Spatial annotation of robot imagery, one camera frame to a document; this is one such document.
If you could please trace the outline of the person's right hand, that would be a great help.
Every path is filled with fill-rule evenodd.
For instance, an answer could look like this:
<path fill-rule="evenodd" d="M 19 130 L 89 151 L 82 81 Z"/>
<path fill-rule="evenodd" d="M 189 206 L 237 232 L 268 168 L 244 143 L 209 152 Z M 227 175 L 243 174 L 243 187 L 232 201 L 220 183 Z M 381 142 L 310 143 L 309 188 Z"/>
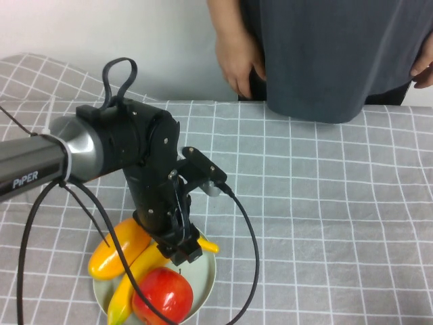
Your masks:
<path fill-rule="evenodd" d="M 266 80 L 265 64 L 256 41 L 247 32 L 216 34 L 215 51 L 223 77 L 238 95 L 252 99 L 250 75 Z"/>

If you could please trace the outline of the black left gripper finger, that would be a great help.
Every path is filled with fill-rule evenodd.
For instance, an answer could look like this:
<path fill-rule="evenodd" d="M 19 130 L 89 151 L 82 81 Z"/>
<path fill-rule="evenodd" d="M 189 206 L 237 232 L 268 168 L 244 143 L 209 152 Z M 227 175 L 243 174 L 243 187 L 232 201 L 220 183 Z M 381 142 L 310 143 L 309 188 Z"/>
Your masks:
<path fill-rule="evenodd" d="M 202 247 L 198 241 L 187 241 L 175 247 L 174 254 L 170 260 L 174 265 L 179 266 L 184 262 L 193 263 L 202 256 Z"/>
<path fill-rule="evenodd" d="M 166 259 L 172 259 L 175 256 L 175 248 L 167 246 L 165 244 L 157 244 L 157 249 L 160 251 L 162 256 Z"/>

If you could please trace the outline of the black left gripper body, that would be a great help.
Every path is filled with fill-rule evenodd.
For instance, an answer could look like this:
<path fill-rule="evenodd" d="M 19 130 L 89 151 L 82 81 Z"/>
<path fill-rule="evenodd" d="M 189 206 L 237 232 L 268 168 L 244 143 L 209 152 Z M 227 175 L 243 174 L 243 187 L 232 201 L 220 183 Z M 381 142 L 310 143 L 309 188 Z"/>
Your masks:
<path fill-rule="evenodd" d="M 156 241 L 175 248 L 187 241 L 198 241 L 200 233 L 180 212 L 134 212 L 136 223 Z"/>

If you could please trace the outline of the person's left hand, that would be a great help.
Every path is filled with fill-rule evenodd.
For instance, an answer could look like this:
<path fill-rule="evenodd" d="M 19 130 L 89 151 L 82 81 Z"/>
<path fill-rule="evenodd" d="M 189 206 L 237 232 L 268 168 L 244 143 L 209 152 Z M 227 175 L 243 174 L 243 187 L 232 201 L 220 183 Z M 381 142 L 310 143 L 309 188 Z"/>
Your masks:
<path fill-rule="evenodd" d="M 432 52 L 423 52 L 416 59 L 412 69 L 414 87 L 416 89 L 425 89 L 432 86 Z"/>

